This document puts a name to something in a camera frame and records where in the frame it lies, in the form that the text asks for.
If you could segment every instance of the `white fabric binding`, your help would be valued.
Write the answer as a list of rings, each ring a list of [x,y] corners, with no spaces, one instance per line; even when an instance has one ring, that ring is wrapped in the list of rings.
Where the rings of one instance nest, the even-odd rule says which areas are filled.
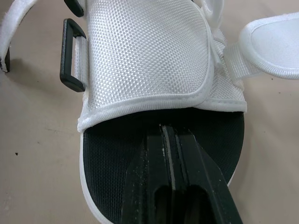
[[[9,11],[4,16],[0,28],[0,58],[2,70],[7,72],[4,58],[7,54],[11,39],[13,38],[23,17],[31,9],[37,0],[15,0]]]

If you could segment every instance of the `velcro strap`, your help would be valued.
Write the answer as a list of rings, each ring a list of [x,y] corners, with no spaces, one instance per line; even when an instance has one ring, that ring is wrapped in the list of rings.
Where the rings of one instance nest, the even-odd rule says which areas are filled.
[[[239,42],[224,49],[224,59],[237,81],[261,72],[299,79],[299,13],[249,23]]]
[[[37,0],[15,0],[9,11],[4,16],[0,28],[0,59],[2,70],[7,72],[5,56],[8,51],[11,39],[13,38],[23,17],[31,9]]]

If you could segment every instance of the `black plastic clip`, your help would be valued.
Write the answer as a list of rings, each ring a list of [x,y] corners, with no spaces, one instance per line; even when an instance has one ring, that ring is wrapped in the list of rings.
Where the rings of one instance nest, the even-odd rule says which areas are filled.
[[[64,20],[64,32],[62,37],[60,80],[75,92],[84,92],[85,86],[81,81],[71,76],[71,58],[73,37],[83,36],[86,38],[81,27],[72,19]]]
[[[84,15],[83,8],[80,6],[77,0],[64,0],[64,2],[71,12],[75,14],[75,16],[82,17]]]
[[[6,71],[4,71],[4,72],[10,72],[10,53],[9,53],[9,48],[8,48],[6,56],[4,58],[4,62],[5,62],[5,65],[6,65]],[[3,71],[1,60],[0,60],[0,68]]]

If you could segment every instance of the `white webbing strap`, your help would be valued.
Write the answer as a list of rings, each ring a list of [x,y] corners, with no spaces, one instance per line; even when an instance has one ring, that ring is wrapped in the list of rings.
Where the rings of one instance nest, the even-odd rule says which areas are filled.
[[[4,16],[0,28],[0,58],[2,70],[4,72],[7,72],[4,58],[9,48],[10,41],[13,38],[23,17],[36,2],[37,0],[15,0],[12,3],[9,11]]]
[[[261,72],[299,79],[299,13],[249,23],[224,59],[233,82]]]
[[[80,80],[85,88],[89,86],[88,40],[82,36],[76,38],[74,77]]]

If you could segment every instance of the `black plastic tool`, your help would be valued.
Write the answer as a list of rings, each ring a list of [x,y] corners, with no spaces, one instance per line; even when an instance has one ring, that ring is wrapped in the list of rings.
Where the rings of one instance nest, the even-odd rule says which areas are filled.
[[[241,224],[224,177],[186,129],[148,131],[127,170],[121,224]]]

